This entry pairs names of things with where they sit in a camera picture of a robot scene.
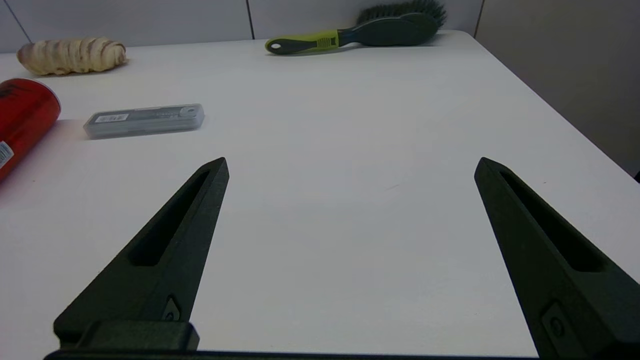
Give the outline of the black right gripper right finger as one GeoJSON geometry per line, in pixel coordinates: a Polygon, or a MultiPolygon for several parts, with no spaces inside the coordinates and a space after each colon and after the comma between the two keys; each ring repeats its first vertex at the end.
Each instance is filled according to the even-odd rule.
{"type": "Polygon", "coordinates": [[[639,283],[507,166],[474,180],[541,359],[637,360],[639,283]]]}

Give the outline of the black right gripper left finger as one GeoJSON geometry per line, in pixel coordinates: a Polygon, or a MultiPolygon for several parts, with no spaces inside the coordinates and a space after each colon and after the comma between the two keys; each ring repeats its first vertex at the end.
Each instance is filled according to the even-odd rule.
{"type": "Polygon", "coordinates": [[[199,167],[54,321],[61,350],[194,351],[190,322],[227,183],[199,167]]]}

